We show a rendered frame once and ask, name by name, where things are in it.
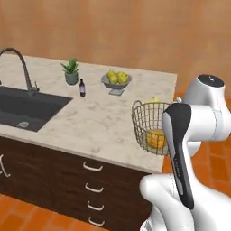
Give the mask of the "yellow orange fruit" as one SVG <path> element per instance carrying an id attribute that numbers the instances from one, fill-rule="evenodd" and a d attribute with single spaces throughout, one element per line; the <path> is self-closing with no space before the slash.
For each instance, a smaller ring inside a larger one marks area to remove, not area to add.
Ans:
<path id="1" fill-rule="evenodd" d="M 152 129 L 147 132 L 146 142 L 154 149 L 162 149 L 167 144 L 163 131 L 158 129 Z"/>

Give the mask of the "green plant in grey pot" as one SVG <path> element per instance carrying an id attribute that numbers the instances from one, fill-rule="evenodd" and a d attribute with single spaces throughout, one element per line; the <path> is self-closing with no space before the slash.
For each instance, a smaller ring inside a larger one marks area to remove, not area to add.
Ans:
<path id="1" fill-rule="evenodd" d="M 66 82 L 73 86 L 79 81 L 79 64 L 74 58 L 69 58 L 68 63 L 61 63 L 65 74 Z"/>

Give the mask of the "small dark bottle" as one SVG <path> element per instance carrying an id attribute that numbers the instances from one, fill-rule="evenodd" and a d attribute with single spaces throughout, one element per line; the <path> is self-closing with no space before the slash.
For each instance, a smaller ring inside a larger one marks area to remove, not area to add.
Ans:
<path id="1" fill-rule="evenodd" d="M 79 93 L 81 97 L 84 97 L 86 95 L 86 88 L 83 79 L 80 79 L 79 82 Z"/>

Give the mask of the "grey fruit bowl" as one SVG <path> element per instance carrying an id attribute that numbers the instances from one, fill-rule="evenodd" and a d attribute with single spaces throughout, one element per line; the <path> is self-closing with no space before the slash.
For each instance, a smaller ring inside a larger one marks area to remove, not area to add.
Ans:
<path id="1" fill-rule="evenodd" d="M 105 85 L 106 88 L 109 88 L 112 90 L 123 91 L 129 85 L 129 83 L 132 81 L 132 77 L 128 76 L 128 80 L 125 83 L 116 83 L 116 84 L 110 83 L 106 75 L 103 75 L 100 80 Z"/>

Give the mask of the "dark grey curved tap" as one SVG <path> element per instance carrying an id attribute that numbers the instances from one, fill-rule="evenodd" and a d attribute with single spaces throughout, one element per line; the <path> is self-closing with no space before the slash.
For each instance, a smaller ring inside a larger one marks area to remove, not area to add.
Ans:
<path id="1" fill-rule="evenodd" d="M 34 83 L 34 85 L 32 85 L 32 82 L 31 82 L 31 79 L 30 79 L 30 76 L 29 76 L 29 72 L 28 72 L 25 60 L 23 58 L 23 55 L 17 49 L 8 47 L 8 48 L 3 48 L 2 50 L 0 50 L 0 57 L 4 53 L 6 53 L 7 51 L 13 52 L 20 59 L 22 65 L 23 65 L 23 72 L 24 72 L 24 76 L 25 76 L 25 82 L 26 82 L 26 87 L 27 87 L 28 94 L 29 95 L 35 95 L 40 90 L 37 87 L 37 83 Z"/>

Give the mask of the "dark wood island cabinet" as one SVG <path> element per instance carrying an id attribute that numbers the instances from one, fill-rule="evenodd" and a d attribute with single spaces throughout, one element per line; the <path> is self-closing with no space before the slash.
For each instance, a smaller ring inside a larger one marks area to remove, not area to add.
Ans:
<path id="1" fill-rule="evenodd" d="M 143 199 L 139 183 L 146 175 L 111 163 L 99 162 L 75 154 L 0 137 L 6 178 L 0 167 L 0 193 L 63 215 L 95 222 L 110 231 L 137 231 L 150 216 L 152 204 Z M 88 166 L 102 171 L 89 171 Z M 95 193 L 85 189 L 85 184 Z M 102 211 L 88 208 L 104 205 Z"/>

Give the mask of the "dark grey sink basin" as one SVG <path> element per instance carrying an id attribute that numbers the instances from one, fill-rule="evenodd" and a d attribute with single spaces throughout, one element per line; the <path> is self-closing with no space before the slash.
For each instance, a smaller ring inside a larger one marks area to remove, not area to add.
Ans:
<path id="1" fill-rule="evenodd" d="M 71 97 L 32 95 L 24 89 L 0 87 L 0 125 L 38 132 L 71 100 Z"/>

